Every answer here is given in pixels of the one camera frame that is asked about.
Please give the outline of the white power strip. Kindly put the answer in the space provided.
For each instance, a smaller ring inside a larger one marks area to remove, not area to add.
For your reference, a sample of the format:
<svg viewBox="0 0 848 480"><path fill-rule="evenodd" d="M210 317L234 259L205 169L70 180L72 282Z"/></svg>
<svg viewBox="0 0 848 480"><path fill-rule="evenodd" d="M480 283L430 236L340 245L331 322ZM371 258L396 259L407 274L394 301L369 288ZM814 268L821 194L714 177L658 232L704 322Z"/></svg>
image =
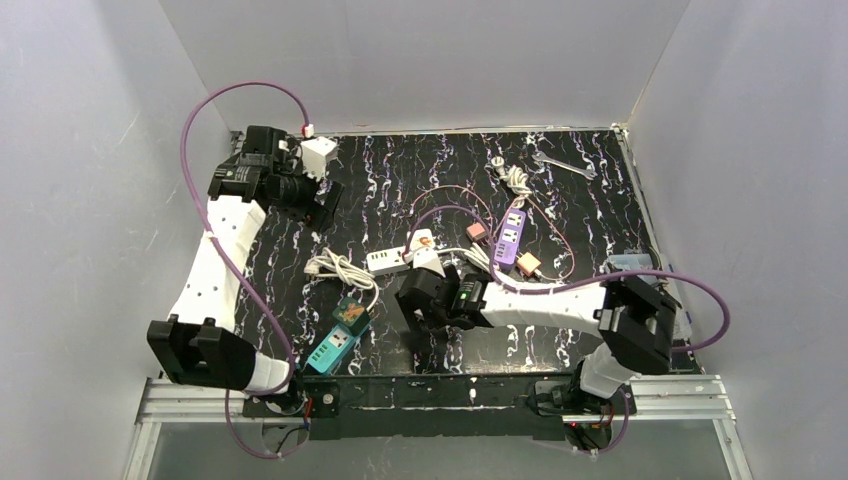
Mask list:
<svg viewBox="0 0 848 480"><path fill-rule="evenodd" d="M374 277L397 274L412 269L414 255L419 248L406 250L404 246L370 252L366 256L367 271Z"/></svg>

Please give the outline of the green dragon socket cube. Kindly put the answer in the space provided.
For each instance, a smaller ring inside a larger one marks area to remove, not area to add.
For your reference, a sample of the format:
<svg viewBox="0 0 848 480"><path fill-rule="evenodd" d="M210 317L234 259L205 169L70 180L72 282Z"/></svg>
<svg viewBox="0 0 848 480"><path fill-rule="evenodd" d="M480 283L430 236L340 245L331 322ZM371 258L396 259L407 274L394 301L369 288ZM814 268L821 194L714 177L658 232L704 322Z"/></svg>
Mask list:
<svg viewBox="0 0 848 480"><path fill-rule="evenodd" d="M344 297L332 312L338 325L354 337L360 336L370 325L367 307L351 297Z"/></svg>

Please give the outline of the purple power strip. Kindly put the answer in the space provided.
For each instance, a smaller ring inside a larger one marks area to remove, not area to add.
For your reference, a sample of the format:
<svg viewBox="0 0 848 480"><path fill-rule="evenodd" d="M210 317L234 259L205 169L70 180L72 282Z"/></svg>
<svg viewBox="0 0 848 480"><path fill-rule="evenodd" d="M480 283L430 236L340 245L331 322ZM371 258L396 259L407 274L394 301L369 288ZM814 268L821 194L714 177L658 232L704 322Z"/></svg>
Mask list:
<svg viewBox="0 0 848 480"><path fill-rule="evenodd" d="M518 250L526 223L526 213L517 208L510 208L498 234L495 245L494 261L499 270L509 273L517 263Z"/></svg>

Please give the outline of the teal power strip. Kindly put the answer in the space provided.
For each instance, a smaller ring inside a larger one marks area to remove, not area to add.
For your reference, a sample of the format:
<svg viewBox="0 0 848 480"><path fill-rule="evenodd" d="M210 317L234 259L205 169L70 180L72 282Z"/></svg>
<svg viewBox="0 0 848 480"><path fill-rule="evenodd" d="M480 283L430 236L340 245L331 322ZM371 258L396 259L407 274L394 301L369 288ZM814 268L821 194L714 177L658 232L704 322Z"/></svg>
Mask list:
<svg viewBox="0 0 848 480"><path fill-rule="evenodd" d="M322 376L334 375L358 340L359 336L351 334L342 326L334 326L308 356L306 372Z"/></svg>

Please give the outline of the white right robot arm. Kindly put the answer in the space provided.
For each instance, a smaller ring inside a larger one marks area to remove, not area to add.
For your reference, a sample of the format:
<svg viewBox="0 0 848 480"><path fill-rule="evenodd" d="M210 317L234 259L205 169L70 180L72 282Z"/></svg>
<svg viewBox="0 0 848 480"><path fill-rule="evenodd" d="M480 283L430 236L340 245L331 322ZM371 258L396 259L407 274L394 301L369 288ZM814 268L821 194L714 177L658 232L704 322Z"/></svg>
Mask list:
<svg viewBox="0 0 848 480"><path fill-rule="evenodd" d="M671 367L678 303L637 275L567 288L557 284L497 282L486 273L460 276L412 270L395 299L410 330L435 331L532 326L565 329L601 339L575 368L568 384L530 394L540 415L601 412L638 375Z"/></svg>

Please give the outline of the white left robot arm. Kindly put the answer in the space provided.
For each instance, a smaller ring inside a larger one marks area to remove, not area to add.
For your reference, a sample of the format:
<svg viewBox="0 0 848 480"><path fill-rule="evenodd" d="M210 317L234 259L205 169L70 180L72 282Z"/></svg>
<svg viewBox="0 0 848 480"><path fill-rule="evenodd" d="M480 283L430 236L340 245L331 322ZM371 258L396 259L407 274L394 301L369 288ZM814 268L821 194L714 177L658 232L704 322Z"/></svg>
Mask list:
<svg viewBox="0 0 848 480"><path fill-rule="evenodd" d="M235 334L237 299L253 242L268 214L317 232L329 228L343 187L328 163L338 152L327 137L298 139L268 126L248 127L240 150L219 164L202 205L204 235L167 319L154 320L147 342L176 384L282 394L293 374Z"/></svg>

